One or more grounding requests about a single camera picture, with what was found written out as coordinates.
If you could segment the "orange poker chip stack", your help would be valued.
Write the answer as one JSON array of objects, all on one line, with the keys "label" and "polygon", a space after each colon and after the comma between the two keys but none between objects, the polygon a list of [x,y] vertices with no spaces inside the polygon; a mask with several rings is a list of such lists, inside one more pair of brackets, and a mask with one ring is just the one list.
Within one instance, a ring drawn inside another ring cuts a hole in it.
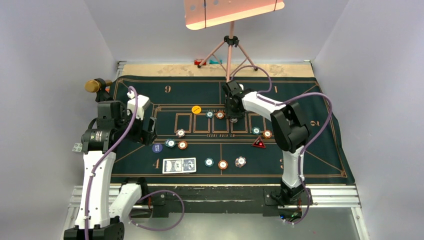
[{"label": "orange poker chip stack", "polygon": [[229,166],[229,164],[228,164],[228,162],[226,161],[226,160],[220,160],[219,162],[218,162],[218,168],[220,169],[220,170],[226,170],[227,168],[228,168],[228,166]]}]

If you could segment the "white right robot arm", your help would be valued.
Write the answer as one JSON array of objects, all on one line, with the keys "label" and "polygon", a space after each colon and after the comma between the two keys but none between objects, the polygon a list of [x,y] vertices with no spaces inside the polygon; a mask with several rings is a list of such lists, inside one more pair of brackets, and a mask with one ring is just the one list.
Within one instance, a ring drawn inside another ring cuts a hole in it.
[{"label": "white right robot arm", "polygon": [[282,151],[283,174],[276,201],[292,204],[305,191],[304,150],[310,137],[303,110],[297,102],[283,103],[243,88],[235,80],[222,86],[225,114],[239,119],[245,112],[256,113],[271,122],[272,135]]}]

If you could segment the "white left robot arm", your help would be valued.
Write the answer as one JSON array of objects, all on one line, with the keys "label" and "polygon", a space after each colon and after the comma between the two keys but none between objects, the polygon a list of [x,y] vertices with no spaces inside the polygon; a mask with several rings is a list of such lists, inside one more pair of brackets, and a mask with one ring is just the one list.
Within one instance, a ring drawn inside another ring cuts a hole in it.
[{"label": "white left robot arm", "polygon": [[109,203],[110,183],[116,148],[124,140],[150,145],[156,138],[156,118],[149,119],[143,129],[144,113],[149,99],[131,99],[124,104],[118,100],[99,102],[97,117],[81,136],[84,178],[81,202],[74,226],[64,231],[65,240],[122,240],[125,236],[124,218],[134,204],[149,199],[144,178],[127,179],[115,201]]}]

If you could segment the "green blue poker chip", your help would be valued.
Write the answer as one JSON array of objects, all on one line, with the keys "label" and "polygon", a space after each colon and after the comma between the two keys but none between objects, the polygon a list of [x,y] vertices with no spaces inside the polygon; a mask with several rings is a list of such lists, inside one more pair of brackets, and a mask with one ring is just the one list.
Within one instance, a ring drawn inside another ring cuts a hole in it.
[{"label": "green blue poker chip", "polygon": [[205,113],[205,116],[207,117],[207,118],[213,118],[214,117],[214,113],[212,112],[212,111],[207,111],[206,113]]},{"label": "green blue poker chip", "polygon": [[206,167],[212,167],[214,165],[214,160],[212,158],[208,157],[204,160],[204,165]]},{"label": "green blue poker chip", "polygon": [[165,146],[168,148],[173,148],[176,146],[176,141],[174,139],[169,138],[165,141]]},{"label": "green blue poker chip", "polygon": [[251,133],[252,133],[253,135],[260,135],[260,134],[261,134],[261,129],[260,129],[259,127],[255,126],[255,127],[253,127],[253,128],[251,129]]}]

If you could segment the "white blue chip stack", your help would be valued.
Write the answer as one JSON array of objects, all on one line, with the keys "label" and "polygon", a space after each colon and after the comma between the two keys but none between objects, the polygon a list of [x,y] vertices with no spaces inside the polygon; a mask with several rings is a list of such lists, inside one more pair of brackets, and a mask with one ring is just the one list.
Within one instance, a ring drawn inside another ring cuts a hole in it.
[{"label": "white blue chip stack", "polygon": [[234,165],[238,168],[242,168],[247,163],[247,160],[243,156],[239,156],[235,159]]}]

